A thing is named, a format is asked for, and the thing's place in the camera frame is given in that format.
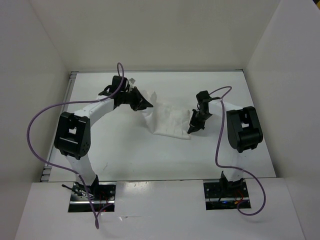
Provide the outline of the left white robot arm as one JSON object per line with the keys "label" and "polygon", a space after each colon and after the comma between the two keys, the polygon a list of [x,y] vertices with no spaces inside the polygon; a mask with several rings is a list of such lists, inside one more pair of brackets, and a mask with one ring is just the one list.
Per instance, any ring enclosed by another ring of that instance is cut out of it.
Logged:
{"label": "left white robot arm", "polygon": [[54,147],[70,163],[71,169],[75,171],[77,187],[88,200],[103,194],[88,155],[91,127],[120,105],[129,105],[135,112],[154,108],[134,83],[133,78],[115,75],[111,84],[98,94],[95,101],[74,112],[64,111],[59,117]]}

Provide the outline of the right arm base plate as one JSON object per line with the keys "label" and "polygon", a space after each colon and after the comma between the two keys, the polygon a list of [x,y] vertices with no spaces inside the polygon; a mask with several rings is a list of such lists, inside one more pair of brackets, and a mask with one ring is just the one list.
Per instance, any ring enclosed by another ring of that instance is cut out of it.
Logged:
{"label": "right arm base plate", "polygon": [[207,211],[237,209],[238,203],[240,203],[240,209],[251,208],[247,184],[245,182],[236,189],[223,192],[217,180],[204,181],[203,190]]}

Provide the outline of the white pleated skirt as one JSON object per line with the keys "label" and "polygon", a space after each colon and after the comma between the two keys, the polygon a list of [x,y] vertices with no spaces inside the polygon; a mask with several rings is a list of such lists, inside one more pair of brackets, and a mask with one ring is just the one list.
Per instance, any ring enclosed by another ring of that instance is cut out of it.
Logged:
{"label": "white pleated skirt", "polygon": [[154,135],[190,140],[187,133],[191,112],[189,109],[171,103],[158,101],[156,92],[141,92],[142,96],[153,105],[141,111],[149,131]]}

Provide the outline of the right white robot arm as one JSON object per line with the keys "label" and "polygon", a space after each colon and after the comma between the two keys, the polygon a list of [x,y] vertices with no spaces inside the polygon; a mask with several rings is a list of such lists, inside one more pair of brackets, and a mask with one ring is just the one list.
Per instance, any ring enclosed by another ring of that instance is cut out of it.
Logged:
{"label": "right white robot arm", "polygon": [[263,140],[263,132],[253,106],[228,108],[221,97],[196,96],[197,108],[192,110],[187,133],[195,133],[205,128],[206,120],[214,114],[221,114],[221,126],[214,154],[215,165],[222,169],[219,179],[219,191],[229,197],[243,184],[243,174],[255,176],[238,164],[222,165],[219,163],[219,152],[224,134],[228,143],[238,154],[254,150]]}

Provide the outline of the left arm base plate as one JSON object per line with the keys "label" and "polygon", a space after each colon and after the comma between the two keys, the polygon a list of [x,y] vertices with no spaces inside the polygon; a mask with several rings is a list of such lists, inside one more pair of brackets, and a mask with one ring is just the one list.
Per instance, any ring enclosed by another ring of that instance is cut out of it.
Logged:
{"label": "left arm base plate", "polygon": [[81,189],[76,182],[72,187],[62,185],[71,191],[68,212],[69,213],[88,213],[92,209],[90,207],[89,198],[96,213],[114,212],[116,200],[116,182],[101,182],[99,184],[100,192],[89,195],[84,189]]}

